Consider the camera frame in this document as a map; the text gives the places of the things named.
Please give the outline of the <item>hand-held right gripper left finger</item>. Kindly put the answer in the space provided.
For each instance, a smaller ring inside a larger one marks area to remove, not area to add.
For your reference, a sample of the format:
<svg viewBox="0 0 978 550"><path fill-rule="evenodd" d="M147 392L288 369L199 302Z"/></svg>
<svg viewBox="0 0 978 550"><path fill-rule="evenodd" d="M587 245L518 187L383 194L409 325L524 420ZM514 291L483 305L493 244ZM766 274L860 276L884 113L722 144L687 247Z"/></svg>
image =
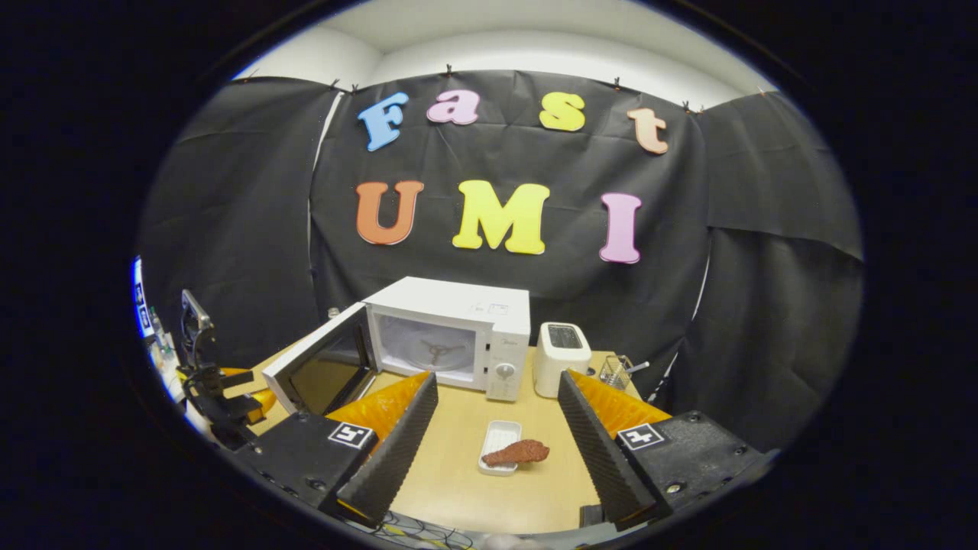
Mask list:
<svg viewBox="0 0 978 550"><path fill-rule="evenodd" d="M291 414L234 459L329 516L376 529L404 484L438 404L422 372L332 411Z"/></svg>

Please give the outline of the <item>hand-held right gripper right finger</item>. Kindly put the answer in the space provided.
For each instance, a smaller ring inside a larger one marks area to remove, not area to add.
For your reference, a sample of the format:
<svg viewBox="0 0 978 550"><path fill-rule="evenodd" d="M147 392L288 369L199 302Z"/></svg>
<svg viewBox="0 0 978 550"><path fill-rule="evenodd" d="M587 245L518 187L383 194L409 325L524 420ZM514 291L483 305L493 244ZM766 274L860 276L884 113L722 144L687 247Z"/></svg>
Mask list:
<svg viewBox="0 0 978 550"><path fill-rule="evenodd" d="M558 401L604 521L618 530L753 483L778 456L758 451L703 412L670 416L576 371L560 376Z"/></svg>

